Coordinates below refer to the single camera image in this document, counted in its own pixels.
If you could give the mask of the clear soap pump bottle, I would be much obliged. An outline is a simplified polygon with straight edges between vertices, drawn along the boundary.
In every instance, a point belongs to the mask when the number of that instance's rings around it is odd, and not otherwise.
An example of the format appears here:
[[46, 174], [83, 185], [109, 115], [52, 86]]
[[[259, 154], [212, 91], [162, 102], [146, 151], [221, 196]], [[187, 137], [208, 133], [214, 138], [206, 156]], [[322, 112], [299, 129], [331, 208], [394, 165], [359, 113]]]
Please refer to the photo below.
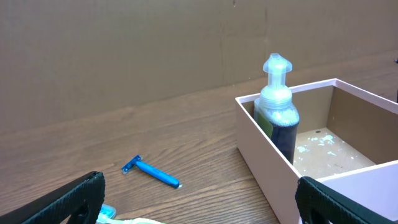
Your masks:
[[300, 115], [292, 102], [292, 91], [285, 84], [292, 63], [278, 53], [270, 54], [263, 66], [267, 85], [254, 101], [254, 120], [272, 143], [292, 164]]

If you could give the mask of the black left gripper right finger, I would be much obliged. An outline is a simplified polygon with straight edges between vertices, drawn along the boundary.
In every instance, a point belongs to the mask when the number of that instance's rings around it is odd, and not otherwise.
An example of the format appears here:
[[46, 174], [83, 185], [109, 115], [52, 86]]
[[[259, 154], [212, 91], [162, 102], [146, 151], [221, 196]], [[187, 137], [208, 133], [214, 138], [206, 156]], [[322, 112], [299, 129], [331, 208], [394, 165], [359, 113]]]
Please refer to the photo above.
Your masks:
[[305, 224], [394, 224], [308, 176], [299, 178], [295, 201]]

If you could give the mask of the blue disposable razor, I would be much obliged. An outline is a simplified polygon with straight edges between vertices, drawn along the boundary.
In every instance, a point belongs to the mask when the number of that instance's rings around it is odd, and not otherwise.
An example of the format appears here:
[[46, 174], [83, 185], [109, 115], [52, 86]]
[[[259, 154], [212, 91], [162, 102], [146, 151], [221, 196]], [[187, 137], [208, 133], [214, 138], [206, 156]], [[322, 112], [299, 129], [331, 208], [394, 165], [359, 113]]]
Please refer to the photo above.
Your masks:
[[145, 172], [146, 174], [149, 174], [153, 176], [154, 178], [160, 180], [161, 182], [177, 189], [180, 187], [180, 181], [176, 179], [175, 177], [149, 165], [146, 164], [140, 155], [136, 155], [133, 157], [127, 164], [125, 164], [122, 168], [121, 171], [124, 175], [126, 175], [128, 172], [130, 172], [134, 167], [137, 167], [139, 170]]

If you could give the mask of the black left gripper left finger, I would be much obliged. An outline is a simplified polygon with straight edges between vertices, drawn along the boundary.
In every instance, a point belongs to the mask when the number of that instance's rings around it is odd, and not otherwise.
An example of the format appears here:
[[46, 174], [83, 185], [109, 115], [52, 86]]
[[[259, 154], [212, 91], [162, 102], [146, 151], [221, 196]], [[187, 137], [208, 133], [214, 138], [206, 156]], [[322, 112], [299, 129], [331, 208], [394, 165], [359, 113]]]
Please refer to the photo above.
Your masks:
[[105, 197], [102, 172], [89, 172], [68, 184], [1, 216], [1, 223], [95, 224]]

